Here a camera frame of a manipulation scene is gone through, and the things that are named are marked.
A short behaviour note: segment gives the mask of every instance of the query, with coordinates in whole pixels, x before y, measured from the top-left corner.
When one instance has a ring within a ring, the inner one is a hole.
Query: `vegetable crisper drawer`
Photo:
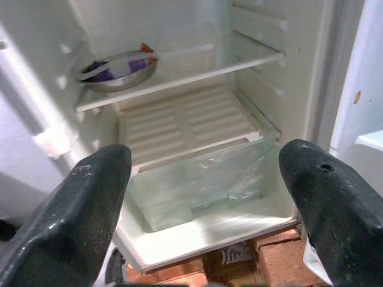
[[[275,153],[273,140],[245,143],[138,174],[127,190],[150,227],[159,231],[263,197]]]

